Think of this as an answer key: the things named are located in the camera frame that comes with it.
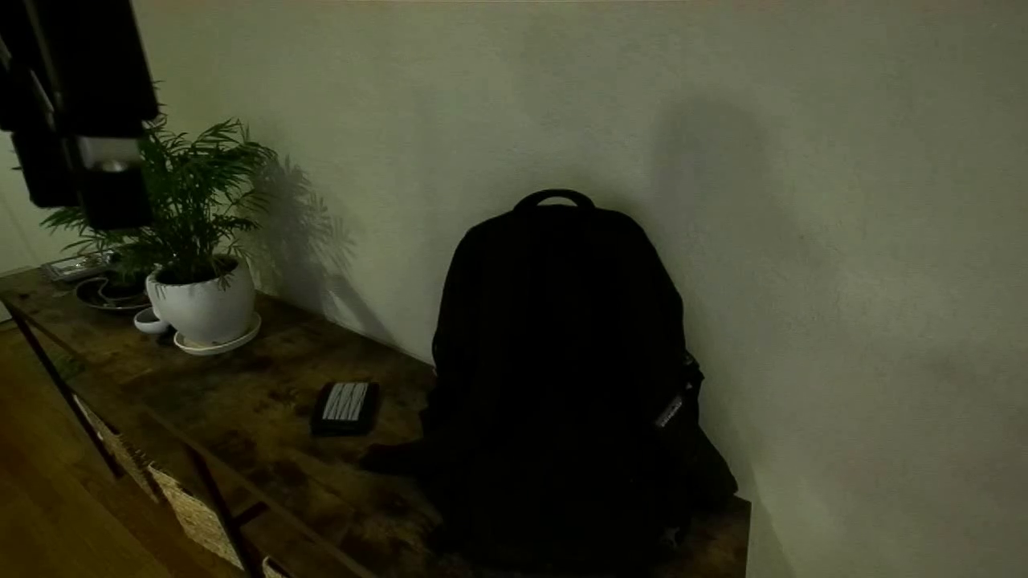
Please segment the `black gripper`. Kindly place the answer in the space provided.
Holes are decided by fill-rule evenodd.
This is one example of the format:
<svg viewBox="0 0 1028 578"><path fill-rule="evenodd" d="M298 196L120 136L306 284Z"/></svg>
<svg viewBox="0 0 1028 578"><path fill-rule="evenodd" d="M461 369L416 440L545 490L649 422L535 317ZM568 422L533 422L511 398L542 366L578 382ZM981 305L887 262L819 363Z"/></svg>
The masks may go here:
<svg viewBox="0 0 1028 578"><path fill-rule="evenodd" d="M96 231L148 224L156 96L132 0L0 0L0 53L0 129L27 200Z"/></svg>

